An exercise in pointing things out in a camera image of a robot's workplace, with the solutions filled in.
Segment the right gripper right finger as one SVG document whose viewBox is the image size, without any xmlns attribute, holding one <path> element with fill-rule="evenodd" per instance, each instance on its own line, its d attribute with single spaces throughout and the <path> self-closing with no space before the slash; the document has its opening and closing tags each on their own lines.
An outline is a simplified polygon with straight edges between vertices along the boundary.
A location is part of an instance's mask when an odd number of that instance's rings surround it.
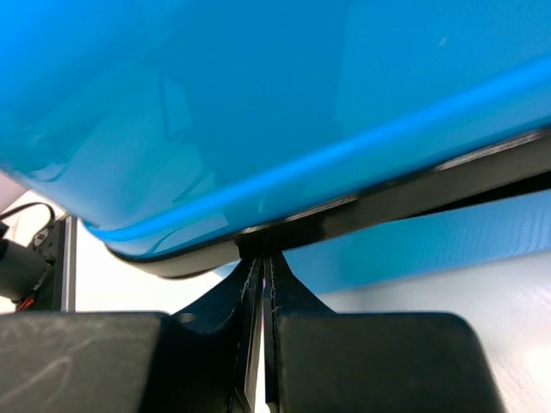
<svg viewBox="0 0 551 413">
<path fill-rule="evenodd" d="M 502 412 L 475 331 L 448 312 L 338 313 L 263 260 L 265 400 L 273 412 Z"/>
</svg>

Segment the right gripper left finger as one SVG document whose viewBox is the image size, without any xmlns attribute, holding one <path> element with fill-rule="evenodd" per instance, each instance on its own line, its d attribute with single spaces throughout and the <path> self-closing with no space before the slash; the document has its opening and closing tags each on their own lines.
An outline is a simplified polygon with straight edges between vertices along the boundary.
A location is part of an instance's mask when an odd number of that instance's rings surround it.
<svg viewBox="0 0 551 413">
<path fill-rule="evenodd" d="M 179 312 L 1 318 L 4 412 L 251 412 L 262 262 L 244 259 Z"/>
</svg>

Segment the blue hard-shell suitcase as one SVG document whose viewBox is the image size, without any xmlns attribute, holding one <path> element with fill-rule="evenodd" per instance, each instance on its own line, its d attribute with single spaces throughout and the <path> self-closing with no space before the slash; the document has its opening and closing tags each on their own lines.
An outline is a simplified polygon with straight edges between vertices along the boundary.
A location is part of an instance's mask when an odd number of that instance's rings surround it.
<svg viewBox="0 0 551 413">
<path fill-rule="evenodd" d="M 1 169 L 163 276 L 550 170 L 547 1 L 4 1 Z"/>
</svg>

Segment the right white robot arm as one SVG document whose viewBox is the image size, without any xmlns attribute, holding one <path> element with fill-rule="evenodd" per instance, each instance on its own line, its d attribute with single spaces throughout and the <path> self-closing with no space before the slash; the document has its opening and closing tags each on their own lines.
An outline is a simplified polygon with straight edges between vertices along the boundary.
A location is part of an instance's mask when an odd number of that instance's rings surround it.
<svg viewBox="0 0 551 413">
<path fill-rule="evenodd" d="M 281 253 L 249 256 L 177 313 L 69 309 L 71 218 L 1 242 L 4 412 L 501 412 L 484 351 L 451 313 L 341 314 Z"/>
</svg>

